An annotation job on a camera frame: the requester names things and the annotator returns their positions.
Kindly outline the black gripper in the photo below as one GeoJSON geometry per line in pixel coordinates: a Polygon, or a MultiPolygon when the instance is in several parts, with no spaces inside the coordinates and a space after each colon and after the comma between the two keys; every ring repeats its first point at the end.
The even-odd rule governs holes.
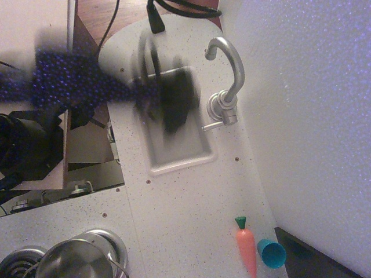
{"type": "Polygon", "coordinates": [[[193,77],[180,60],[173,63],[173,69],[162,71],[152,38],[140,38],[138,58],[140,73],[134,79],[136,108],[141,115],[160,121],[163,132],[172,136],[185,125],[188,114],[199,107],[193,77]]]}

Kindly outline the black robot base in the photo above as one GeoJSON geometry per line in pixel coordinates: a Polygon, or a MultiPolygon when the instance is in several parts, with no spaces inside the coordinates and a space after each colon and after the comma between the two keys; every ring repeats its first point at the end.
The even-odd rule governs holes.
{"type": "Polygon", "coordinates": [[[43,111],[1,114],[1,190],[44,179],[63,160],[64,132],[43,111]]]}

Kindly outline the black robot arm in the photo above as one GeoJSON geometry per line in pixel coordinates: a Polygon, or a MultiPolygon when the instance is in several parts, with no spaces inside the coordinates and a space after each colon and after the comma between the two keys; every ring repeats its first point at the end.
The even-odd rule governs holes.
{"type": "Polygon", "coordinates": [[[103,72],[93,58],[40,50],[30,80],[20,72],[1,74],[1,102],[27,101],[55,115],[71,109],[79,116],[76,127],[87,124],[102,103],[129,102],[141,115],[161,122],[164,132],[172,135],[199,107],[192,77],[182,69],[166,80],[153,41],[141,39],[138,55],[140,75],[127,85],[103,72]]]}

